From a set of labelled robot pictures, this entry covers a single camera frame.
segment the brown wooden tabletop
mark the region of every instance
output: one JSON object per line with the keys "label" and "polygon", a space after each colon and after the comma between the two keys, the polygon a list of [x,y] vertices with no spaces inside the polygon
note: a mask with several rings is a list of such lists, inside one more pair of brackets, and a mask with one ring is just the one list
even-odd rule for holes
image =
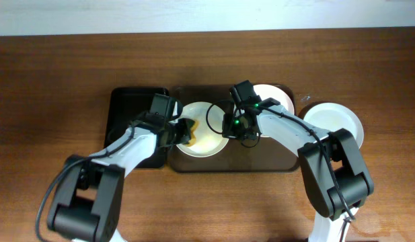
{"label": "brown wooden tabletop", "polygon": [[[65,159],[102,148],[115,87],[246,79],[287,85],[297,113],[353,110],[375,193],[347,241],[415,241],[415,28],[0,37],[0,241],[36,240]],[[299,170],[166,167],[127,177],[118,228],[128,241],[286,241],[306,238],[314,215]],[[42,232],[62,240],[45,221]]]}

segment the black cylindrical joint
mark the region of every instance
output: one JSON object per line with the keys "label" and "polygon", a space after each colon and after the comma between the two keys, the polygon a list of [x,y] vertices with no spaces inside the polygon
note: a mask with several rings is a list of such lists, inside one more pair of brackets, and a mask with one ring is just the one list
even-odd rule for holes
{"label": "black cylindrical joint", "polygon": [[[352,172],[348,171],[345,167],[337,169],[334,173],[336,174],[337,182],[339,183],[340,190],[342,190],[343,197],[348,206],[367,197],[367,183],[362,175],[354,176]],[[343,210],[344,206],[340,201],[336,189],[331,188],[328,190],[328,193],[333,202],[334,210]]]}
{"label": "black cylindrical joint", "polygon": [[56,214],[54,228],[64,237],[93,241],[98,221],[99,218],[90,214],[90,210],[61,207]]}

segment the table surface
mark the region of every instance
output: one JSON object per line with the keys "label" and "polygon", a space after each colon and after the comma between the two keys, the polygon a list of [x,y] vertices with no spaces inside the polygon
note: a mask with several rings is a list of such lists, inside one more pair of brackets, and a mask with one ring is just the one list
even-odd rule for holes
{"label": "table surface", "polygon": [[[375,193],[348,241],[415,241],[415,28],[0,38],[0,241],[35,241],[48,184],[102,148],[122,86],[282,83],[297,111],[353,110]],[[129,241],[286,241],[311,232],[301,172],[138,170],[125,181]],[[49,233],[42,223],[44,236]]]}

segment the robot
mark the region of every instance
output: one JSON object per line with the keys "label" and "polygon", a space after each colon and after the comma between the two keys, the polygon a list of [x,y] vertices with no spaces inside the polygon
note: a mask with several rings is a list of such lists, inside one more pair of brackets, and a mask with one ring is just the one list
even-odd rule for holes
{"label": "robot", "polygon": [[[265,134],[296,154],[307,197],[316,210],[309,242],[344,241],[354,214],[374,190],[352,134],[310,125],[275,99],[262,101],[249,81],[231,87],[230,94],[236,109],[224,114],[220,134],[237,140],[256,140]],[[40,234],[40,217],[57,186],[47,216],[49,230],[73,241],[125,241],[116,228],[124,178],[156,148],[190,143],[196,122],[179,119],[182,109],[178,100],[156,94],[150,110],[138,115],[110,146],[88,157],[70,156],[40,205],[39,240],[46,241]],[[342,161],[342,167],[334,171],[331,160]],[[97,189],[95,200],[77,196],[77,189],[88,188]]]}

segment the white background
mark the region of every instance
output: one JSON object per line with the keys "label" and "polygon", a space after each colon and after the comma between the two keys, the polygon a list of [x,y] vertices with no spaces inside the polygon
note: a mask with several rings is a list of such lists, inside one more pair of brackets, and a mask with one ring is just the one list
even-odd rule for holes
{"label": "white background", "polygon": [[415,0],[0,0],[0,36],[415,26]]}

